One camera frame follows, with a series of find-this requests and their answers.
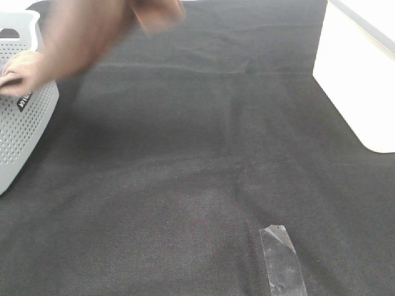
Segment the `brown microfibre towel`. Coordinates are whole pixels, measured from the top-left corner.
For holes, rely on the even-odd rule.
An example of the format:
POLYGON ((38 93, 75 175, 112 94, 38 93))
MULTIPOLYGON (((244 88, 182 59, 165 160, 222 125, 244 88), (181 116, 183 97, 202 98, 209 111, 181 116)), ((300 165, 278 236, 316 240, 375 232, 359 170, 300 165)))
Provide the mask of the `brown microfibre towel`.
POLYGON ((1 94, 21 97, 53 80, 84 72, 133 27, 167 30, 185 16, 181 1, 56 1, 44 31, 42 52, 11 57, 1 94))

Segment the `black fabric table cover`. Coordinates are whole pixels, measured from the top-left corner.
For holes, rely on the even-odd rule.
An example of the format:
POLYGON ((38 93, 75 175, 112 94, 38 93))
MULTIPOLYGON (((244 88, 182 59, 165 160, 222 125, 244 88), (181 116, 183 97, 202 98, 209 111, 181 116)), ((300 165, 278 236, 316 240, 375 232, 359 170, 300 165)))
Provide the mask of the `black fabric table cover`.
POLYGON ((309 295, 394 294, 394 156, 312 77, 325 1, 188 1, 59 83, 1 196, 2 295, 268 295, 288 231, 309 295))

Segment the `white plastic storage bin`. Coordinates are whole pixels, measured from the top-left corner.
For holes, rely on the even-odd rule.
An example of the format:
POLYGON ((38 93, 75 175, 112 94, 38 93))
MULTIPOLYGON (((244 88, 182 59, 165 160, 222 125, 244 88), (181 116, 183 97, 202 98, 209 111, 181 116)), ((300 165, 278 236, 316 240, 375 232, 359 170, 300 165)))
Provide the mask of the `white plastic storage bin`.
POLYGON ((365 148, 394 152, 394 1, 328 1, 312 74, 365 148))

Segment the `clear adhesive tape strip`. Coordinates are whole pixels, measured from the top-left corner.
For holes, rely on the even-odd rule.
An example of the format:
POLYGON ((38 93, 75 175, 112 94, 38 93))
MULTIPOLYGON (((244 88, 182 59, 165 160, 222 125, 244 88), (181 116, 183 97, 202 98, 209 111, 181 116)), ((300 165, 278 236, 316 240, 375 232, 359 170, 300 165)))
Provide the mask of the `clear adhesive tape strip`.
POLYGON ((259 231, 270 292, 276 296, 307 296, 293 243, 283 225, 259 231))

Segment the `grey perforated laundry basket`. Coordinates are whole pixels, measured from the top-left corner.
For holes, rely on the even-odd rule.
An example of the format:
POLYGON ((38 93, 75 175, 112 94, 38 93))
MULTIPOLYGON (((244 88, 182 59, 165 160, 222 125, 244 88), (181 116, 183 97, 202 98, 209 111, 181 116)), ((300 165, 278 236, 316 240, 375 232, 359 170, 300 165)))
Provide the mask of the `grey perforated laundry basket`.
MULTIPOLYGON (((1 67, 19 52, 44 48, 33 10, 2 11, 1 31, 16 37, 1 37, 1 67)), ((1 96, 1 193, 7 191, 45 131, 59 99, 56 82, 23 97, 1 96)))

